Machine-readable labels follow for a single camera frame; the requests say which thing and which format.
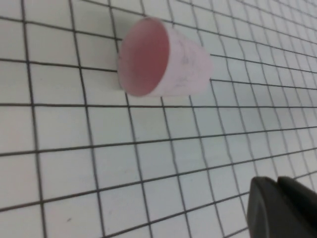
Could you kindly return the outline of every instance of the pink cup opening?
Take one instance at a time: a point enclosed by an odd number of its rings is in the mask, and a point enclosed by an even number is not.
[[[122,88],[131,95],[151,93],[165,73],[169,40],[163,24],[153,18],[140,20],[122,42],[118,74]]]

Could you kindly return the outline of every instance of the black grid line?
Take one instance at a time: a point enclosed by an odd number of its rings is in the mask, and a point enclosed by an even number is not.
[[[74,9],[73,9],[72,0],[68,0],[68,4],[69,4],[69,9],[70,9],[72,28],[76,29],[75,16],[74,16]],[[78,40],[77,40],[77,35],[76,35],[75,31],[73,32],[73,37],[74,37],[74,44],[75,44],[77,62],[78,62],[78,66],[80,67],[81,66],[81,59],[80,59],[80,56],[79,56]],[[85,82],[84,82],[83,72],[82,72],[81,68],[79,68],[79,75],[80,75],[80,82],[81,82],[81,86],[82,86],[82,90],[83,90],[89,144],[93,145],[94,143],[93,143],[92,128],[91,128],[91,122],[90,122],[90,117],[89,117],[89,111],[88,111],[88,107],[87,107],[86,88],[85,88]],[[95,186],[96,186],[97,189],[99,189],[95,151],[94,151],[93,148],[91,148],[90,152],[91,152],[91,157],[92,157],[92,165],[93,165]],[[98,210],[99,210],[99,217],[100,217],[100,227],[101,227],[101,231],[102,231],[103,236],[105,236],[106,233],[105,233],[105,227],[104,227],[104,216],[103,216],[102,202],[101,202],[101,198],[100,198],[100,193],[99,192],[97,192],[97,199],[98,199]]]
[[[134,145],[134,144],[145,144],[145,143],[155,143],[155,142],[167,142],[167,141],[177,141],[177,140],[212,138],[212,137],[223,137],[223,136],[232,136],[232,135],[246,135],[246,134],[255,134],[255,133],[266,133],[266,132],[288,131],[288,130],[301,130],[301,129],[313,129],[313,128],[317,128],[317,126],[285,128],[285,129],[271,129],[271,130],[257,130],[257,131],[226,133],[226,134],[214,134],[214,135],[176,137],[176,138],[167,138],[167,139],[156,139],[156,140],[145,140],[145,141],[131,141],[131,142],[97,144],[97,145],[86,145],[86,146],[74,146],[74,147],[63,147],[63,148],[53,148],[53,149],[38,149],[38,150],[29,150],[29,151],[4,152],[4,153],[0,153],[0,157],[11,156],[11,155],[25,155],[25,154],[33,154],[33,153],[47,153],[47,152],[67,151],[67,150],[89,149],[89,148],[102,148],[102,147],[110,147],[110,146],[118,146],[118,145]]]
[[[217,21],[215,15],[213,14],[212,17],[214,18],[217,31],[219,31],[219,24],[218,24],[218,21]],[[222,41],[222,38],[221,38],[220,36],[219,36],[219,39],[220,39],[221,45],[222,45],[222,47],[223,47],[224,54],[225,54],[225,56],[226,56],[226,55],[227,55],[226,49],[225,49],[224,43],[223,43],[223,41]],[[231,74],[230,74],[230,70],[229,70],[229,65],[228,65],[228,60],[227,60],[227,59],[226,59],[226,66],[227,66],[227,69],[228,69],[228,72],[229,72],[229,76],[230,76],[230,78],[231,78],[231,80],[232,80],[232,76],[231,76]],[[215,104],[216,104],[216,106],[218,106],[218,99],[217,99],[216,96],[215,96],[214,87],[213,87],[213,85],[212,85],[212,82],[211,82],[211,89],[212,89],[212,93],[213,93],[213,97],[214,97]],[[234,87],[233,87],[233,90],[234,90],[234,96],[235,96],[236,103],[237,103],[237,105],[239,105],[238,100],[237,100],[237,97],[236,97],[236,93],[235,93]],[[222,118],[221,118],[221,115],[220,115],[220,110],[219,110],[219,108],[217,108],[217,114],[218,114],[218,118],[219,118],[219,121],[220,121],[221,131],[225,132],[225,129],[224,129],[224,125],[223,125],[223,121],[222,121]],[[243,121],[243,119],[242,119],[242,114],[241,114],[240,109],[239,109],[239,116],[240,116],[240,120]],[[234,162],[233,162],[233,159],[232,159],[232,153],[230,152],[230,147],[229,147],[229,142],[228,142],[227,136],[224,137],[224,140],[225,140],[225,144],[226,144],[227,155],[228,155],[228,157],[229,157],[230,162],[233,164]],[[236,186],[236,188],[237,188],[238,193],[241,194],[240,188],[239,188],[238,177],[237,177],[237,174],[236,174],[234,165],[231,166],[231,169],[232,169],[233,176],[234,176],[235,186]],[[244,213],[244,216],[245,216],[245,219],[246,219],[246,222],[247,222],[247,215],[246,215],[247,212],[246,212],[246,210],[245,210],[245,208],[244,208],[244,206],[243,206],[243,201],[242,201],[241,196],[239,196],[239,200],[240,200],[240,204],[241,204],[241,206],[242,206],[243,213]]]
[[[21,15],[22,19],[25,19],[25,1],[21,0]],[[23,23],[23,40],[24,40],[24,50],[25,50],[25,59],[26,59],[26,66],[27,66],[27,76],[28,76],[28,86],[30,92],[30,102],[31,102],[31,110],[32,110],[32,132],[33,132],[33,140],[34,140],[34,148],[35,151],[39,149],[39,141],[38,141],[38,130],[37,130],[37,121],[36,121],[36,113],[35,113],[35,106],[34,98],[33,98],[33,87],[32,87],[32,76],[31,76],[31,69],[29,60],[29,47],[28,47],[28,33],[26,23]],[[38,183],[38,190],[39,190],[39,205],[41,207],[41,222],[42,222],[42,231],[43,231],[43,238],[47,238],[47,224],[45,219],[45,209],[43,203],[43,188],[42,188],[42,176],[41,176],[41,164],[40,164],[40,155],[39,153],[35,153],[35,161],[36,161],[36,173],[37,173],[37,183]]]
[[[109,9],[110,9],[110,16],[111,16],[111,24],[112,24],[112,29],[113,29],[113,35],[116,37],[116,27],[115,27],[115,23],[114,23],[114,15],[113,15],[113,11],[112,11],[113,6],[111,5],[111,0],[108,0],[108,5],[109,5]],[[115,47],[116,47],[117,53],[119,53],[118,41],[115,41]],[[129,106],[129,98],[128,98],[127,93],[125,93],[125,99],[126,99],[127,105]],[[128,108],[128,112],[129,112],[129,120],[130,120],[130,125],[131,125],[132,138],[133,138],[133,142],[134,142],[134,151],[135,151],[135,156],[136,156],[137,166],[138,166],[138,173],[139,173],[139,177],[140,177],[140,181],[141,181],[143,202],[144,202],[144,205],[145,205],[147,221],[148,221],[148,223],[150,223],[150,212],[149,212],[148,202],[147,202],[147,198],[146,198],[144,183],[143,183],[141,162],[140,162],[140,157],[139,157],[138,146],[136,144],[136,135],[135,135],[135,128],[134,128],[133,120],[132,120],[131,108]],[[153,238],[153,232],[152,232],[151,225],[149,225],[149,230],[150,230],[150,237]]]
[[[87,96],[86,96],[86,88],[85,88],[85,83],[84,83],[84,79],[83,79],[83,74],[82,74],[82,70],[84,69],[89,69],[89,70],[95,70],[95,71],[103,71],[103,72],[114,72],[116,73],[117,70],[114,69],[104,69],[104,68],[95,68],[95,67],[86,67],[86,66],[82,66],[81,65],[81,59],[80,59],[80,55],[79,55],[79,46],[78,46],[78,42],[77,42],[77,35],[78,34],[84,34],[87,36],[94,36],[94,37],[100,37],[100,38],[105,38],[105,39],[111,39],[114,40],[115,42],[115,47],[116,47],[116,51],[118,53],[118,44],[120,41],[122,41],[121,38],[118,38],[116,35],[117,32],[117,26],[115,25],[115,16],[113,14],[113,10],[119,10],[119,11],[124,11],[130,14],[134,14],[134,15],[138,15],[138,16],[142,16],[145,17],[147,16],[146,13],[146,9],[145,9],[145,5],[143,3],[143,0],[139,0],[140,2],[140,6],[142,9],[142,13],[140,12],[135,12],[133,10],[128,10],[128,9],[123,9],[120,7],[116,7],[113,6],[113,4],[111,4],[111,0],[108,1],[108,3],[100,3],[100,2],[95,2],[93,0],[82,0],[85,1],[87,3],[91,3],[91,4],[96,4],[100,7],[107,7],[109,8],[109,12],[110,12],[110,18],[111,18],[111,24],[112,24],[112,30],[113,30],[113,36],[108,36],[108,35],[103,35],[103,34],[96,34],[96,33],[90,33],[90,32],[86,32],[86,31],[78,31],[76,30],[76,26],[75,26],[75,17],[74,17],[74,9],[73,9],[73,1],[72,0],[68,0],[68,4],[69,4],[69,9],[70,9],[70,14],[71,14],[71,28],[67,28],[67,27],[61,27],[61,26],[55,26],[55,25],[51,25],[51,24],[46,24],[46,23],[42,23],[42,22],[37,22],[37,21],[29,21],[27,20],[26,17],[26,10],[25,10],[25,1],[21,0],[21,8],[22,8],[22,18],[21,19],[15,19],[15,18],[11,18],[11,17],[6,17],[6,16],[0,16],[0,20],[1,21],[12,21],[12,22],[17,22],[17,23],[21,23],[21,25],[23,26],[23,40],[24,40],[24,49],[25,49],[25,60],[20,60],[20,59],[6,59],[6,58],[0,58],[0,61],[3,62],[11,62],[11,63],[25,63],[27,66],[27,78],[28,78],[28,86],[29,86],[29,94],[30,94],[30,103],[0,103],[0,107],[30,107],[31,108],[31,112],[32,112],[32,132],[33,132],[33,140],[34,140],[34,149],[32,150],[27,150],[27,151],[12,151],[12,152],[5,152],[5,153],[0,153],[0,160],[1,157],[7,157],[7,156],[13,156],[13,155],[27,155],[27,154],[34,154],[35,155],[35,159],[36,159],[36,173],[37,173],[37,183],[38,183],[38,189],[39,189],[39,201],[35,201],[35,202],[29,202],[29,203],[23,203],[23,204],[18,204],[18,205],[14,205],[14,206],[7,206],[7,207],[2,207],[0,208],[0,212],[5,212],[5,211],[10,211],[10,210],[14,210],[14,209],[19,209],[19,208],[24,208],[24,207],[30,207],[30,206],[34,206],[34,205],[40,205],[41,207],[41,220],[42,220],[42,226],[43,226],[43,236],[44,238],[47,238],[47,236],[49,236],[49,234],[47,234],[47,224],[46,224],[46,217],[45,217],[45,204],[47,203],[51,203],[51,202],[56,202],[56,201],[61,201],[64,199],[69,199],[69,198],[73,198],[73,197],[78,197],[78,196],[83,196],[83,195],[88,195],[88,194],[96,194],[97,198],[98,198],[98,207],[99,207],[99,215],[100,215],[100,223],[101,223],[101,229],[102,229],[102,238],[110,238],[110,237],[115,237],[117,235],[120,234],[124,234],[130,231],[134,231],[136,229],[139,228],[143,228],[143,227],[149,227],[149,231],[150,231],[150,237],[153,238],[153,231],[152,231],[152,225],[176,216],[180,216],[180,215],[184,215],[185,220],[186,220],[186,226],[187,226],[187,230],[188,230],[188,234],[189,237],[192,237],[192,232],[191,232],[191,227],[190,227],[190,223],[188,220],[188,213],[192,212],[192,211],[196,211],[199,209],[203,209],[205,207],[208,206],[214,206],[215,207],[215,211],[216,211],[216,216],[219,222],[219,227],[222,233],[222,236],[224,238],[229,238],[232,237],[236,234],[239,234],[241,232],[246,231],[248,228],[242,228],[238,231],[235,231],[229,235],[225,236],[225,231],[223,228],[223,224],[221,222],[220,219],[220,215],[219,215],[219,210],[217,208],[217,205],[221,202],[225,202],[231,199],[235,199],[238,198],[240,200],[242,209],[244,211],[244,215],[246,215],[246,210],[245,207],[243,205],[243,201],[242,201],[242,196],[249,194],[249,192],[241,192],[240,188],[239,188],[239,183],[238,183],[238,178],[235,172],[235,166],[236,165],[241,165],[241,164],[246,164],[246,163],[253,163],[254,166],[254,170],[256,175],[258,175],[258,168],[257,168],[257,164],[256,161],[262,161],[262,160],[270,160],[272,161],[273,164],[273,168],[274,168],[274,173],[276,176],[278,176],[278,171],[277,171],[277,166],[275,164],[275,158],[281,157],[281,156],[286,156],[288,159],[288,162],[290,164],[291,170],[292,170],[292,177],[295,179],[300,179],[300,178],[309,178],[310,183],[312,185],[312,188],[314,190],[316,190],[316,186],[313,183],[313,179],[312,176],[313,174],[316,174],[317,171],[313,171],[313,172],[309,172],[309,166],[307,163],[307,158],[305,156],[304,152],[307,151],[313,151],[314,155],[317,159],[317,147],[316,147],[316,141],[315,138],[312,135],[312,131],[311,129],[316,129],[317,126],[309,126],[309,122],[308,122],[308,118],[306,118],[306,114],[304,112],[304,109],[310,109],[310,113],[314,114],[314,118],[315,121],[317,121],[317,112],[315,109],[317,109],[317,106],[314,106],[314,100],[312,98],[312,93],[315,92],[317,90],[317,83],[314,79],[314,85],[308,85],[308,82],[306,81],[306,78],[304,77],[304,72],[309,73],[313,76],[313,74],[317,74],[317,72],[313,71],[314,67],[311,66],[311,62],[309,61],[309,59],[311,60],[315,60],[317,62],[317,55],[315,53],[314,50],[312,50],[312,52],[307,51],[307,48],[304,47],[304,43],[309,44],[310,48],[312,48],[312,46],[317,45],[317,29],[316,26],[314,25],[314,22],[312,21],[313,19],[317,19],[317,16],[312,15],[311,12],[305,12],[302,11],[300,8],[300,4],[305,4],[307,9],[308,7],[313,8],[312,12],[315,12],[315,8],[317,7],[316,4],[314,4],[311,1],[307,1],[307,0],[302,0],[302,1],[296,1],[296,6],[290,6],[284,2],[280,2],[279,0],[267,0],[267,5],[269,10],[267,9],[263,9],[260,7],[259,1],[255,0],[255,4],[256,5],[252,5],[249,4],[247,2],[241,1],[241,0],[227,0],[227,4],[228,4],[228,10],[230,12],[230,14],[225,14],[222,12],[218,12],[216,10],[214,10],[213,8],[213,2],[212,0],[210,0],[210,5],[211,5],[211,9],[210,8],[205,8],[199,5],[195,5],[193,4],[193,1],[190,0],[189,2],[186,2],[184,0],[177,0],[178,2],[185,4],[187,6],[189,6],[191,8],[191,12],[194,18],[194,22],[195,22],[195,26],[190,26],[181,22],[177,22],[177,20],[174,19],[174,15],[173,15],[173,10],[172,9],[172,5],[170,3],[170,0],[164,0],[166,1],[167,7],[168,7],[168,13],[171,17],[171,20],[166,20],[166,19],[162,19],[163,22],[167,22],[167,23],[171,23],[173,26],[177,25],[177,26],[182,26],[182,27],[186,27],[192,30],[195,30],[195,32],[197,32],[199,41],[201,43],[201,45],[203,46],[203,40],[202,40],[202,36],[201,36],[201,32],[207,32],[207,33],[211,33],[211,34],[215,34],[217,35],[217,37],[220,40],[220,43],[222,45],[223,51],[224,51],[224,55],[216,55],[216,54],[210,54],[212,57],[216,58],[224,58],[226,60],[226,70],[228,72],[229,78],[230,80],[223,80],[223,79],[218,79],[218,78],[211,78],[210,79],[210,86],[211,86],[211,91],[213,93],[213,99],[215,101],[215,105],[214,106],[197,106],[194,105],[194,101],[192,97],[189,97],[189,105],[185,106],[181,106],[181,105],[165,105],[164,104],[164,100],[161,97],[160,99],[160,104],[156,105],[156,106],[147,106],[147,105],[131,105],[131,103],[129,102],[129,97],[127,96],[127,94],[125,94],[125,100],[126,100],[126,105],[95,105],[95,104],[88,104],[87,101]],[[235,17],[233,16],[233,11],[234,9],[231,8],[230,5],[230,1],[237,1],[239,3],[241,3],[243,5],[243,9],[245,11],[245,15],[247,17],[247,20],[245,19],[241,19],[239,17]],[[279,14],[275,14],[272,11],[271,8],[271,4],[270,1],[274,1],[276,3],[278,3],[279,5],[279,10],[281,12],[281,15]],[[283,7],[287,7],[290,10],[290,14],[291,17],[286,17],[284,15],[284,11],[282,9]],[[259,16],[260,16],[260,21],[261,24],[255,24],[254,22],[250,21],[250,17],[249,17],[249,12],[247,7],[251,7],[254,10],[259,12]],[[213,32],[213,31],[209,31],[206,29],[201,29],[199,27],[198,24],[198,19],[197,19],[197,15],[195,13],[195,8],[200,8],[200,9],[204,9],[206,11],[208,11],[210,14],[212,14],[212,17],[216,23],[216,27],[217,27],[217,31]],[[300,20],[301,22],[297,21],[297,19],[295,18],[294,14],[296,11],[299,13],[300,16]],[[264,26],[264,19],[262,17],[262,12],[265,12],[267,14],[269,14],[272,18],[272,21],[274,23],[274,27],[275,29],[271,29],[271,28],[267,28]],[[226,16],[229,17],[230,20],[233,23],[233,27],[234,27],[234,33],[235,36],[228,36],[222,33],[219,33],[219,23],[217,22],[217,18],[216,15],[222,15],[222,16]],[[308,25],[303,16],[308,16],[308,19],[310,21],[310,25]],[[294,23],[294,27],[295,27],[295,31],[296,31],[296,36],[291,34],[291,31],[288,27],[288,25],[286,24],[286,33],[285,32],[280,32],[278,30],[277,27],[277,23],[275,21],[275,18],[279,18],[281,20],[285,22],[290,22],[290,23]],[[236,20],[242,21],[247,23],[248,28],[250,30],[251,33],[251,40],[246,40],[246,39],[240,39],[238,37],[238,30],[237,30],[237,26],[236,26]],[[77,61],[78,61],[78,65],[70,65],[70,64],[59,64],[59,63],[49,63],[49,62],[38,62],[38,61],[32,61],[29,59],[29,47],[28,47],[28,32],[27,32],[27,25],[31,24],[31,25],[37,25],[37,26],[41,26],[41,27],[46,27],[46,28],[51,28],[51,29],[55,29],[55,30],[61,30],[61,31],[67,31],[73,34],[73,38],[74,38],[74,44],[75,44],[75,50],[76,50],[76,57],[77,57]],[[263,29],[264,31],[264,36],[265,36],[265,40],[267,41],[267,44],[262,43],[262,42],[257,42],[255,39],[255,34],[253,32],[253,29],[251,26],[258,26],[260,28]],[[304,29],[306,35],[307,35],[307,39],[303,39],[300,35],[300,30]],[[275,33],[277,33],[277,37],[278,37],[278,41],[279,44],[281,46],[277,47],[277,46],[273,46],[270,41],[268,40],[268,32],[267,30],[273,31]],[[312,37],[311,34],[309,34],[309,30],[313,31],[315,37]],[[289,38],[289,41],[291,43],[291,49],[285,49],[285,47],[282,44],[282,39],[281,39],[281,35],[287,36]],[[239,47],[242,51],[242,58],[234,58],[234,57],[229,57],[227,55],[227,49],[225,47],[225,44],[223,42],[224,38],[231,38],[234,40],[237,40]],[[294,43],[292,41],[292,38],[296,38],[300,41],[301,44],[301,48],[302,48],[302,52],[297,52],[298,50],[296,49],[296,47],[294,47]],[[244,51],[244,48],[241,45],[241,42],[250,42],[250,43],[254,43],[256,50],[257,50],[257,54],[259,56],[259,61],[252,61],[252,60],[248,60],[246,59],[246,52]],[[266,46],[269,47],[269,52],[268,54],[271,55],[272,58],[272,64],[271,63],[267,63],[267,62],[263,62],[262,56],[259,52],[258,46]],[[277,60],[275,59],[275,55],[273,53],[273,49],[278,49],[278,50],[282,50],[282,54],[284,57],[284,61],[286,62],[286,66],[281,66],[281,65],[277,65]],[[295,54],[295,59],[297,62],[297,65],[299,68],[292,68],[290,67],[288,61],[287,61],[287,56],[286,53],[294,53]],[[307,63],[308,63],[308,69],[302,69],[301,65],[300,65],[300,58],[299,56],[303,56]],[[247,74],[247,82],[245,81],[234,81],[233,77],[232,77],[232,72],[230,71],[229,68],[229,60],[239,60],[239,61],[243,61],[244,62],[244,68],[246,70],[246,74]],[[264,80],[265,83],[256,83],[252,81],[252,78],[250,76],[250,73],[248,71],[247,68],[247,63],[256,63],[261,65],[261,69],[262,69],[262,74],[264,76]],[[59,67],[69,67],[69,68],[75,68],[78,69],[80,72],[80,80],[81,80],[81,86],[82,86],[82,90],[83,90],[83,97],[84,97],[84,104],[50,104],[50,103],[35,103],[34,102],[34,96],[33,96],[33,87],[32,87],[32,75],[31,75],[31,66],[32,65],[47,65],[47,66],[59,66]],[[267,80],[267,76],[264,73],[264,66],[265,65],[269,65],[269,66],[273,66],[274,69],[277,72],[277,76],[278,76],[278,81],[276,83],[279,84],[270,84],[268,83]],[[287,69],[290,73],[290,78],[292,81],[293,86],[290,85],[283,85],[283,82],[281,80],[281,75],[280,72],[278,70],[278,68],[284,68]],[[293,74],[291,73],[291,70],[296,70],[298,72],[300,72],[302,78],[303,78],[303,84],[304,86],[297,86],[296,82],[296,78],[293,76]],[[233,96],[234,96],[234,100],[236,103],[236,106],[221,106],[219,105],[219,99],[216,97],[215,94],[215,83],[216,82],[226,82],[230,85],[232,85],[233,88]],[[238,84],[245,84],[245,85],[249,85],[251,90],[252,90],[252,96],[253,99],[255,101],[255,106],[243,106],[240,105],[239,100],[238,100],[238,96],[236,93],[236,86]],[[258,99],[256,97],[256,93],[254,91],[254,86],[258,85],[258,86],[262,86],[265,87],[265,89],[267,89],[268,93],[269,93],[269,100],[272,106],[260,106]],[[273,99],[272,96],[272,91],[274,89],[274,87],[279,87],[282,90],[283,93],[283,99],[286,101],[286,106],[277,106],[275,105],[275,101]],[[285,92],[285,88],[292,88],[294,89],[295,93],[296,93],[296,97],[300,103],[300,106],[293,106],[289,100],[288,97],[286,96],[286,92]],[[305,102],[302,102],[301,97],[299,95],[299,90],[304,89],[307,90],[307,96],[309,98],[309,103],[305,104]],[[87,121],[87,126],[88,126],[88,137],[89,137],[89,143],[87,145],[84,146],[74,146],[74,147],[65,147],[65,148],[53,148],[53,149],[42,149],[39,147],[39,142],[38,142],[38,128],[37,128],[37,122],[36,122],[36,108],[39,107],[56,107],[56,108],[84,108],[85,109],[85,113],[86,113],[86,121]],[[90,118],[89,118],[89,108],[126,108],[128,110],[128,117],[129,117],[129,121],[130,121],[130,126],[131,126],[131,130],[132,130],[132,140],[130,142],[119,142],[119,143],[110,143],[110,144],[95,144],[93,141],[93,135],[92,135],[92,128],[91,128],[91,122],[90,122]],[[131,109],[133,108],[160,108],[163,111],[163,115],[164,115],[164,123],[166,126],[166,130],[167,130],[167,134],[168,137],[164,138],[164,139],[157,139],[157,140],[145,140],[145,141],[137,141],[136,140],[136,132],[135,132],[135,127],[134,127],[134,122],[133,122],[133,117],[131,114]],[[171,132],[170,132],[170,126],[168,124],[168,118],[166,115],[166,109],[173,109],[173,108],[188,108],[188,109],[192,109],[192,113],[194,116],[194,123],[195,123],[195,129],[197,132],[197,136],[189,136],[189,137],[179,137],[179,138],[173,138],[171,136]],[[221,130],[222,133],[221,134],[212,134],[212,135],[202,135],[200,128],[199,128],[199,123],[198,123],[198,119],[197,119],[197,115],[195,113],[195,108],[214,108],[217,110],[217,116],[221,125]],[[237,109],[239,112],[239,118],[241,120],[242,123],[242,128],[243,131],[242,132],[238,132],[238,133],[225,133],[225,126],[223,124],[222,118],[221,118],[221,114],[220,114],[220,109],[225,109],[225,108],[233,108],[233,109]],[[246,122],[243,118],[242,115],[242,109],[256,109],[259,116],[260,116],[260,121],[261,121],[261,125],[263,127],[263,130],[258,130],[258,131],[247,131],[246,129]],[[278,120],[278,129],[268,129],[265,126],[264,123],[264,117],[263,117],[263,113],[261,112],[260,109],[262,108],[270,108],[273,109],[274,114]],[[290,115],[290,120],[291,120],[291,128],[284,128],[282,126],[282,122],[281,119],[279,118],[279,115],[277,113],[277,109],[287,109],[287,111],[289,112]],[[294,119],[294,115],[292,113],[291,109],[300,109],[301,114],[303,115],[304,118],[304,127],[296,127],[296,123],[295,123],[295,119]],[[301,141],[301,138],[299,136],[299,131],[300,130],[307,130],[308,134],[309,134],[309,140],[310,143],[312,144],[313,148],[309,148],[309,149],[304,149],[304,141]],[[290,145],[287,143],[286,141],[286,137],[285,137],[285,132],[286,131],[294,131],[296,134],[296,141],[299,144],[299,150],[298,151],[292,151],[291,148],[289,147]],[[272,152],[272,148],[270,146],[269,143],[269,132],[280,132],[282,135],[282,139],[283,139],[283,143],[281,146],[284,147],[284,151],[285,153],[283,154],[274,154]],[[251,134],[255,134],[255,133],[263,133],[265,134],[265,142],[266,145],[264,145],[265,147],[267,147],[268,152],[269,152],[269,156],[266,157],[261,157],[261,158],[257,158],[254,153],[253,153],[253,149],[252,149],[252,144],[251,144],[251,139],[250,139],[250,135]],[[230,143],[228,141],[228,137],[229,136],[234,136],[234,135],[245,135],[246,139],[247,139],[247,146],[248,146],[248,150],[249,153],[251,155],[251,159],[250,160],[246,160],[246,161],[241,161],[241,162],[234,162],[233,161],[233,156],[231,154],[231,151],[229,150],[230,148]],[[219,166],[213,166],[213,167],[209,167],[208,163],[207,163],[207,159],[206,159],[206,155],[205,155],[205,149],[204,149],[204,145],[202,143],[202,139],[204,138],[212,138],[212,137],[223,137],[225,140],[225,148],[226,148],[226,153],[229,157],[230,163],[227,164],[223,164],[223,165],[219,165]],[[204,161],[204,167],[202,169],[197,169],[197,170],[190,170],[187,172],[179,172],[178,167],[177,167],[177,163],[176,163],[176,157],[175,157],[175,148],[173,146],[173,141],[178,141],[178,140],[188,140],[188,139],[198,139],[200,142],[200,149],[202,151],[202,155],[203,155],[203,161]],[[167,175],[167,176],[162,176],[162,177],[157,177],[157,178],[151,178],[151,179],[143,179],[142,176],[142,170],[141,170],[141,160],[140,160],[140,155],[139,155],[139,150],[138,150],[138,145],[140,144],[146,144],[146,143],[155,143],[155,142],[169,142],[170,147],[171,147],[171,152],[172,152],[172,159],[173,159],[173,165],[175,168],[175,173],[171,174],[171,175]],[[98,176],[97,176],[97,165],[96,165],[96,158],[95,158],[95,149],[96,148],[102,148],[102,147],[111,147],[111,146],[120,146],[120,145],[133,145],[134,146],[134,150],[135,150],[135,156],[136,156],[136,164],[137,164],[137,168],[138,168],[138,174],[140,177],[139,181],[136,182],[128,182],[128,183],[124,183],[124,184],[119,184],[119,185],[115,185],[115,186],[109,186],[109,187],[100,187],[99,186],[99,181],[98,181]],[[94,182],[95,182],[95,186],[96,189],[93,190],[89,190],[89,191],[84,191],[81,193],[76,193],[76,194],[69,194],[69,195],[65,195],[65,196],[61,196],[61,197],[54,197],[54,198],[50,198],[50,199],[44,199],[43,198],[43,191],[42,191],[42,176],[41,176],[41,164],[40,164],[40,156],[41,153],[47,153],[47,152],[58,152],[58,151],[71,151],[71,150],[79,150],[79,149],[89,149],[91,151],[91,160],[92,160],[92,164],[93,164],[93,175],[94,175]],[[295,169],[294,169],[294,165],[290,159],[290,155],[294,155],[294,154],[301,154],[303,156],[304,159],[304,165],[305,165],[305,169],[307,172],[306,174],[300,175],[300,176],[296,176],[295,174]],[[234,175],[234,180],[235,180],[235,186],[237,188],[238,194],[232,197],[228,197],[225,199],[221,199],[221,200],[215,200],[214,198],[214,191],[212,188],[212,182],[211,182],[211,177],[209,174],[209,171],[211,170],[216,170],[219,168],[225,168],[225,167],[230,167],[232,169],[233,175]],[[185,199],[184,199],[184,194],[182,191],[182,186],[181,186],[181,182],[180,182],[180,176],[183,175],[189,175],[189,174],[193,174],[193,173],[197,173],[197,172],[207,172],[208,174],[208,185],[209,185],[209,189],[211,191],[211,196],[212,196],[212,200],[213,202],[208,203],[208,204],[204,204],[198,207],[194,207],[191,209],[186,209],[185,207]],[[147,182],[152,182],[152,181],[157,181],[157,180],[161,180],[161,179],[168,179],[168,178],[175,178],[177,179],[178,182],[178,188],[180,190],[180,195],[181,195],[181,202],[182,202],[182,207],[183,207],[183,211],[179,212],[179,213],[175,213],[157,220],[150,220],[150,215],[149,215],[149,208],[148,208],[148,201],[147,201],[147,196],[146,196],[146,191],[145,191],[145,187],[144,184]],[[112,189],[118,189],[118,188],[123,188],[123,187],[128,187],[128,186],[132,186],[132,185],[140,185],[142,188],[142,195],[143,195],[143,202],[145,204],[145,210],[146,210],[146,218],[147,218],[147,222],[128,228],[128,229],[123,229],[121,231],[115,232],[113,234],[106,234],[106,229],[105,226],[107,226],[107,224],[104,223],[104,218],[103,218],[103,211],[102,211],[102,201],[101,201],[101,197],[100,197],[100,193],[104,192],[104,191],[108,191],[108,190],[112,190]]]

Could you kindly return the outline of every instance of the grid paper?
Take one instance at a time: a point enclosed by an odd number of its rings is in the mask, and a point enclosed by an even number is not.
[[[116,57],[162,19],[202,95],[135,98]],[[317,188],[317,2],[0,1],[0,237],[247,238],[254,176]]]

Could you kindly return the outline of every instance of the black object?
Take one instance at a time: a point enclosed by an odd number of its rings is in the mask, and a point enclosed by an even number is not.
[[[317,238],[317,194],[289,177],[251,181],[251,238]]]

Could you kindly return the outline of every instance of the paper cup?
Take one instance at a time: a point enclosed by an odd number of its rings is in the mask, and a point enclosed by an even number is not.
[[[211,77],[211,57],[178,31],[147,17],[124,38],[119,82],[133,96],[180,96],[203,91]]]

